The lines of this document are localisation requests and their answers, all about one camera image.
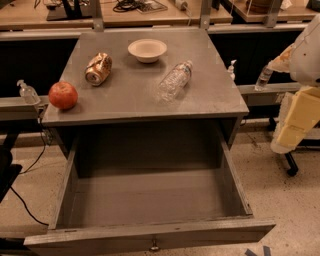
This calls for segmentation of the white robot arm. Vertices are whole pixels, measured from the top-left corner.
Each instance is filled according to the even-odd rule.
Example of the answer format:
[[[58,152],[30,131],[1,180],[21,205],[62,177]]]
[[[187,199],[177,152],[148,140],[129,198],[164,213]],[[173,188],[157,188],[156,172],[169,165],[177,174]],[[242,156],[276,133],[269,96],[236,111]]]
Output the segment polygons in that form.
[[[294,150],[320,121],[320,14],[268,67],[289,73],[302,85],[294,95],[283,98],[271,142],[273,152],[285,154]]]

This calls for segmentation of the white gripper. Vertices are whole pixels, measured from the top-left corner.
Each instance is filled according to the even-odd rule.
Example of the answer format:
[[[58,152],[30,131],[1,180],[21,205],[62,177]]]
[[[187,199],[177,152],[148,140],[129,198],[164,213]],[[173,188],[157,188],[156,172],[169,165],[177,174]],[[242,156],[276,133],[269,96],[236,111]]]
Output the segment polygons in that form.
[[[267,67],[279,73],[289,73],[293,45],[289,45]],[[285,154],[294,150],[308,132],[320,121],[320,89],[303,86],[296,93],[286,92],[279,110],[279,122],[273,133],[271,150]]]

